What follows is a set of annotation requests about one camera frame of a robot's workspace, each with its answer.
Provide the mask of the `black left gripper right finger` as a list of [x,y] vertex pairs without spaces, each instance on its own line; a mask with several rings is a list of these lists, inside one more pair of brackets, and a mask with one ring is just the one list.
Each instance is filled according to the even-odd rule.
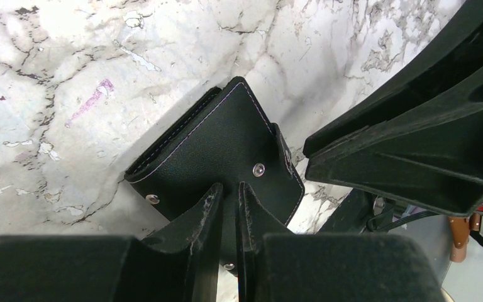
[[241,182],[236,209],[240,301],[443,301],[420,246],[398,235],[297,235]]

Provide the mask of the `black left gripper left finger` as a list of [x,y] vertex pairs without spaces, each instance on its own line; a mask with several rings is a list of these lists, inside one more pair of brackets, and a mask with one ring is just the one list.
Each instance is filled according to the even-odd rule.
[[214,301],[223,187],[152,236],[0,236],[0,301]]

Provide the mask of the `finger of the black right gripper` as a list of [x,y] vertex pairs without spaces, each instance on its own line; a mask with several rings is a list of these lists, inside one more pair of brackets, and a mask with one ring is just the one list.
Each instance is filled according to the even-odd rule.
[[310,181],[468,216],[483,203],[483,66],[427,101],[410,85],[373,94],[305,147]]
[[482,67],[483,1],[466,1],[402,70],[308,137],[303,154],[312,157],[341,137],[391,120],[451,89]]

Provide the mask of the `black card holder wallet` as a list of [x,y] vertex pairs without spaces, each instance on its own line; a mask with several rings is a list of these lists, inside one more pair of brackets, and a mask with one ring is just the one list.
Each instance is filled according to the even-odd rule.
[[247,81],[213,87],[149,146],[124,179],[174,220],[213,185],[223,186],[219,263],[237,275],[235,208],[245,182],[260,204],[286,225],[304,197],[304,184],[276,123],[269,121]]

